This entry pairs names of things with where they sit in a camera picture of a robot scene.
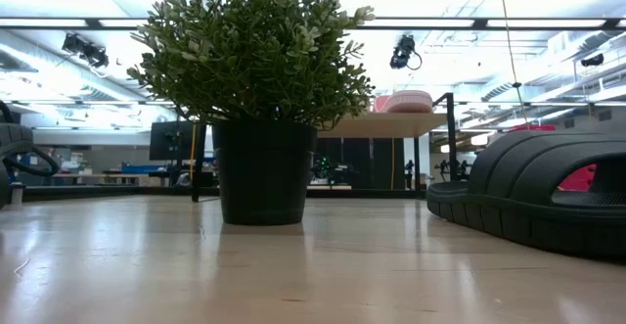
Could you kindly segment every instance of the black rubber slipper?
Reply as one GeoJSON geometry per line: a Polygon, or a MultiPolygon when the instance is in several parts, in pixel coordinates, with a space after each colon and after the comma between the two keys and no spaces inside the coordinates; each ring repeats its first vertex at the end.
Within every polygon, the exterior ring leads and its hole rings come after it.
{"type": "Polygon", "coordinates": [[[626,255],[626,136],[519,131],[485,149],[469,182],[431,185],[428,209],[523,245],[570,255],[626,255]],[[588,192],[559,191],[595,163],[588,192]]]}

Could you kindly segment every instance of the black plant pot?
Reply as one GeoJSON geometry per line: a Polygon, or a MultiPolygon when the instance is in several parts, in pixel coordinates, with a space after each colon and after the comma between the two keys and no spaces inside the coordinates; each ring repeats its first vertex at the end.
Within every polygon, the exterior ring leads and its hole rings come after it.
{"type": "Polygon", "coordinates": [[[314,127],[285,121],[212,126],[224,222],[285,225],[302,220],[315,151],[314,127]]]}

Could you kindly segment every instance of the wooden shelf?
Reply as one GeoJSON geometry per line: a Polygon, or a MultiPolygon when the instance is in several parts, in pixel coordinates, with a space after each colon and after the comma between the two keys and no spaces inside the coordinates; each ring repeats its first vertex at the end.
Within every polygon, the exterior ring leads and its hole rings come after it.
{"type": "Polygon", "coordinates": [[[417,138],[446,123],[445,114],[366,114],[344,118],[320,138],[417,138]]]}

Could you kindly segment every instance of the potted plant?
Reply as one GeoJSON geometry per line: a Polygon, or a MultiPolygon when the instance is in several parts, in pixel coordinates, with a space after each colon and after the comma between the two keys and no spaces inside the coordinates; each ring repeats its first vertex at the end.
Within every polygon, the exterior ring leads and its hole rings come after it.
{"type": "Polygon", "coordinates": [[[153,52],[128,74],[210,124],[224,221],[301,221],[317,129],[369,106],[342,38],[374,18],[339,0],[164,0],[133,37],[153,52]]]}

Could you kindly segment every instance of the green leafy plant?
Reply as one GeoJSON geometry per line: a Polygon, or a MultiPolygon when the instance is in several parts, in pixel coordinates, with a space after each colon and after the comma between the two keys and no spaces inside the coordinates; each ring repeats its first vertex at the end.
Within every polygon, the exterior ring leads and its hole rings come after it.
{"type": "Polygon", "coordinates": [[[358,116],[374,87],[346,30],[353,17],[339,0],[164,0],[133,38],[153,53],[128,74],[184,117],[282,119],[329,128],[358,116]]]}

